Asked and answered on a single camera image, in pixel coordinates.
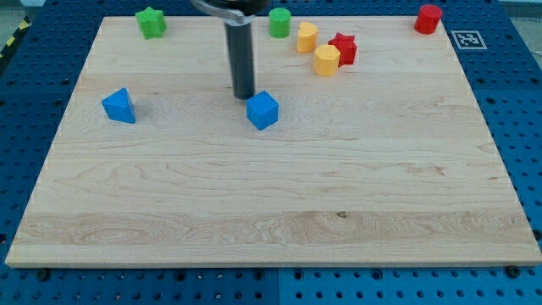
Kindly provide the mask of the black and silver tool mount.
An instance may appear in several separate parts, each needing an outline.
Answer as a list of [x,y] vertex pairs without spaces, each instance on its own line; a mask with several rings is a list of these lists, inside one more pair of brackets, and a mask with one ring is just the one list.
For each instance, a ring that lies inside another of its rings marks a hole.
[[261,13],[270,0],[190,0],[191,5],[230,25],[245,25]]

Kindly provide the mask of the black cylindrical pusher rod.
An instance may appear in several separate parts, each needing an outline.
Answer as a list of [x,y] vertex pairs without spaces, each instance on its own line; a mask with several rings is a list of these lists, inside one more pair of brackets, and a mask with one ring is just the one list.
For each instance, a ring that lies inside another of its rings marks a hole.
[[251,24],[224,24],[234,96],[246,100],[255,93]]

